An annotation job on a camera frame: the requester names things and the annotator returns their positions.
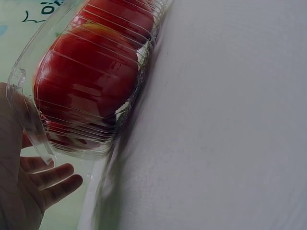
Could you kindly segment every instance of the human hand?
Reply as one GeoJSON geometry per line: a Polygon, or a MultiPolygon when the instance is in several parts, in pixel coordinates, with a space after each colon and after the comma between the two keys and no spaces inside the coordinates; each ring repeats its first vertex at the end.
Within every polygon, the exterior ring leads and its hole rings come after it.
{"type": "Polygon", "coordinates": [[[1,230],[39,229],[45,210],[83,182],[72,175],[70,164],[53,168],[54,163],[46,165],[39,157],[20,157],[21,149],[30,145],[7,102],[6,84],[0,83],[1,230]]]}

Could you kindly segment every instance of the red tomato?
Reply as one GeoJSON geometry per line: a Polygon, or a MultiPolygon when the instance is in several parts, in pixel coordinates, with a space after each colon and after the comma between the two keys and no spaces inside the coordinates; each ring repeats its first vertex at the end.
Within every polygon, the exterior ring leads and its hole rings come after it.
{"type": "Polygon", "coordinates": [[[153,11],[147,0],[89,0],[73,22],[105,25],[130,38],[140,48],[151,36],[153,11]]]}
{"type": "Polygon", "coordinates": [[[113,115],[132,94],[136,50],[114,31],[85,24],[57,38],[43,57],[34,99],[50,121],[96,123],[113,115]]]}
{"type": "Polygon", "coordinates": [[[92,150],[98,148],[101,142],[109,140],[115,132],[115,115],[102,119],[102,124],[86,124],[71,127],[71,124],[46,121],[47,137],[56,148],[73,150],[92,150]]]}

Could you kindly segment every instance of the white surface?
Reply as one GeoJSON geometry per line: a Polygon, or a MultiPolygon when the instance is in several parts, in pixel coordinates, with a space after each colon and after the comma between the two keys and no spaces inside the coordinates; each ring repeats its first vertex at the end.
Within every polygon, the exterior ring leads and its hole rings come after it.
{"type": "Polygon", "coordinates": [[[306,9],[175,1],[100,229],[307,228],[306,9]]]}

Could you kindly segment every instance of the finger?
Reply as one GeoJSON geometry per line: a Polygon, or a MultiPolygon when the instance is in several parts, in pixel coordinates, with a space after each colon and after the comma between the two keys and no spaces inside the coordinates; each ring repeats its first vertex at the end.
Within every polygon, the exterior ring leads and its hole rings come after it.
{"type": "Polygon", "coordinates": [[[71,164],[64,164],[45,172],[31,174],[29,177],[39,190],[43,190],[71,176],[73,171],[71,164]]]}
{"type": "Polygon", "coordinates": [[[27,148],[32,146],[31,141],[29,140],[28,136],[26,135],[26,133],[23,133],[23,146],[22,149],[27,148]]]}
{"type": "Polygon", "coordinates": [[[80,175],[73,175],[65,181],[41,191],[46,208],[49,208],[50,206],[54,205],[61,199],[74,192],[82,185],[82,182],[83,179],[80,175]]]}
{"type": "Polygon", "coordinates": [[[54,162],[46,164],[40,157],[21,157],[20,166],[26,173],[35,173],[54,167],[54,162]]]}

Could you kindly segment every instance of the clear plastic container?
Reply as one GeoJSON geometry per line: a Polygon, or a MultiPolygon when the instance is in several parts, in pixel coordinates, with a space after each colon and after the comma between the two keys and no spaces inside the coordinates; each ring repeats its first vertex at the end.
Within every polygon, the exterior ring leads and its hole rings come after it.
{"type": "Polygon", "coordinates": [[[112,150],[146,78],[167,0],[66,0],[11,70],[7,96],[37,152],[112,150]]]}

